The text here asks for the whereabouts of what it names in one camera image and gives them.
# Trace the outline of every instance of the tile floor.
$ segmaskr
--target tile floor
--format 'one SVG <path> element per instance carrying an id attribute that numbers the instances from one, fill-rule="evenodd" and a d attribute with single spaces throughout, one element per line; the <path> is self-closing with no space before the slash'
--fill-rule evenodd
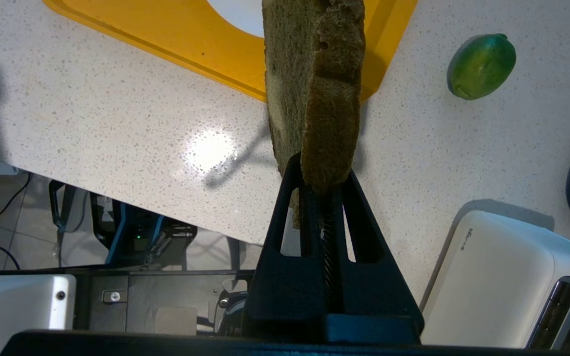
<path id="1" fill-rule="evenodd" d="M 0 176 L 0 210 L 25 184 L 27 172 Z M 56 226 L 52 224 L 48 184 L 50 179 L 34 174 L 30 184 L 0 215 L 0 246 L 8 248 L 22 269 L 50 268 L 58 265 L 54 246 Z M 63 266 L 103 264 L 107 249 L 93 234 L 88 192 L 79 189 L 70 215 L 70 225 L 80 227 L 63 239 Z M 260 246 L 242 243 L 241 268 L 252 269 L 260 255 Z M 188 269 L 230 269 L 226 237 L 201 229 L 187 249 Z M 0 251 L 0 270 L 14 269 L 14 264 Z M 167 266 L 165 269 L 181 269 Z"/>

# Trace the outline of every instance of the lime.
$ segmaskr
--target lime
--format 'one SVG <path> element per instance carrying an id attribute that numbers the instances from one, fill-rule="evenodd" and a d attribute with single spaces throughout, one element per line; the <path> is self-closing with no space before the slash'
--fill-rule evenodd
<path id="1" fill-rule="evenodd" d="M 448 87 L 465 100 L 484 97 L 504 83 L 516 50 L 504 34 L 478 36 L 463 45 L 448 67 Z"/>

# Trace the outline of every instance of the yellow cutting board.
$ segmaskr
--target yellow cutting board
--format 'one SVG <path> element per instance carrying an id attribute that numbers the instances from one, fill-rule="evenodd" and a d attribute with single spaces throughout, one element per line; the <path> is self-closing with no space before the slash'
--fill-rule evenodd
<path id="1" fill-rule="evenodd" d="M 265 101 L 263 39 L 206 0 L 44 0 L 72 20 Z M 362 100 L 378 90 L 417 0 L 364 0 Z"/>

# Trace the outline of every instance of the speckled countertop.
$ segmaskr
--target speckled countertop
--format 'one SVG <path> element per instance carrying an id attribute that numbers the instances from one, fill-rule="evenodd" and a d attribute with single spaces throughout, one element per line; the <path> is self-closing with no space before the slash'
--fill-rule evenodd
<path id="1" fill-rule="evenodd" d="M 454 97 L 450 58 L 494 32 L 513 73 Z M 462 208 L 529 209 L 570 238 L 570 2 L 420 0 L 363 120 L 355 169 L 416 297 Z M 265 104 L 40 0 L 0 0 L 0 160 L 253 243 L 279 188 Z"/>

